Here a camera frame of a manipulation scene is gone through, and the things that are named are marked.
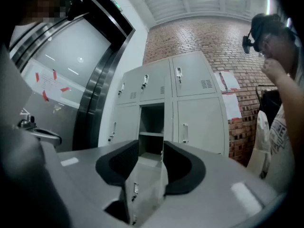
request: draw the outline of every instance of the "glass door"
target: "glass door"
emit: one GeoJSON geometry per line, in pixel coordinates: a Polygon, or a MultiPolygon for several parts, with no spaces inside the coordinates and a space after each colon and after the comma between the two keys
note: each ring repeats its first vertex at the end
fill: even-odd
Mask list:
{"type": "Polygon", "coordinates": [[[37,127],[57,133],[57,152],[71,151],[80,101],[98,62],[111,43],[86,19],[50,37],[22,71],[33,90],[21,114],[37,127]]]}

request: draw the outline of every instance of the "white t-shirt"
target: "white t-shirt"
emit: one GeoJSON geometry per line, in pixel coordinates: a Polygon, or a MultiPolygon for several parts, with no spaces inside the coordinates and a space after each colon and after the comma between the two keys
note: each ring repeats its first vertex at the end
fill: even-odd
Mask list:
{"type": "MultiPolygon", "coordinates": [[[[303,54],[299,53],[295,82],[304,90],[303,54]]],[[[284,106],[281,105],[270,128],[271,162],[265,181],[278,193],[287,191],[295,173],[295,159],[287,135],[284,106]]]]}

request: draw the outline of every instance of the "locker handle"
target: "locker handle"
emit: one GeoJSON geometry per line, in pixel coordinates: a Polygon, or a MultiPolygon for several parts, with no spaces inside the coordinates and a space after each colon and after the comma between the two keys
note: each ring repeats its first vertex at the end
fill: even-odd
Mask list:
{"type": "Polygon", "coordinates": [[[125,83],[123,83],[123,85],[122,85],[122,89],[120,91],[118,91],[118,95],[120,95],[124,91],[124,84],[125,83]]]}
{"type": "Polygon", "coordinates": [[[143,77],[142,91],[143,91],[143,89],[147,86],[148,80],[149,80],[149,75],[146,74],[146,75],[143,77]]]}
{"type": "Polygon", "coordinates": [[[110,135],[109,138],[108,138],[108,141],[109,141],[109,142],[114,138],[115,130],[116,130],[116,122],[114,122],[114,124],[113,124],[113,132],[112,132],[112,135],[110,135]]]}
{"type": "Polygon", "coordinates": [[[176,67],[176,77],[179,78],[179,81],[181,83],[181,77],[182,77],[182,72],[181,72],[181,68],[180,67],[176,67]]]}
{"type": "Polygon", "coordinates": [[[183,124],[184,126],[184,139],[183,139],[183,143],[189,143],[189,140],[188,140],[188,124],[187,123],[184,123],[183,124]]]}

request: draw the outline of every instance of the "hand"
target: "hand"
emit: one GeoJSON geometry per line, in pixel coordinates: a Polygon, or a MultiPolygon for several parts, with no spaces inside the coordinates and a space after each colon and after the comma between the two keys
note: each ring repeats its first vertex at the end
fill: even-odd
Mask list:
{"type": "Polygon", "coordinates": [[[262,66],[262,72],[276,85],[278,79],[282,76],[287,76],[282,65],[272,58],[266,59],[262,66]]]}

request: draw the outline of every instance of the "white paper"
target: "white paper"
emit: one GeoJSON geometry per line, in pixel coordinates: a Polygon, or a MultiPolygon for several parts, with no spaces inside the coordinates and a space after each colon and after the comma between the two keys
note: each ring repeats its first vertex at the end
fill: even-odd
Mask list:
{"type": "Polygon", "coordinates": [[[224,84],[223,84],[223,82],[220,78],[219,72],[214,73],[214,76],[215,76],[215,78],[218,82],[219,89],[221,90],[221,92],[226,92],[226,88],[225,88],[225,86],[224,86],[224,84]]]}
{"type": "Polygon", "coordinates": [[[228,90],[241,89],[232,72],[221,71],[228,90]]]}
{"type": "Polygon", "coordinates": [[[76,164],[76,163],[78,163],[78,162],[79,162],[79,160],[78,160],[76,157],[73,157],[73,158],[71,158],[71,159],[62,161],[61,164],[62,164],[62,166],[67,166],[67,165],[76,164]]]}
{"type": "Polygon", "coordinates": [[[46,92],[47,98],[54,101],[60,101],[62,91],[60,89],[64,88],[64,85],[58,80],[54,79],[53,72],[42,70],[39,73],[39,81],[33,86],[33,90],[41,94],[43,91],[46,92]]]}
{"type": "Polygon", "coordinates": [[[226,106],[226,113],[228,120],[233,118],[241,118],[242,114],[239,110],[238,99],[236,94],[223,95],[224,103],[226,106]]]}

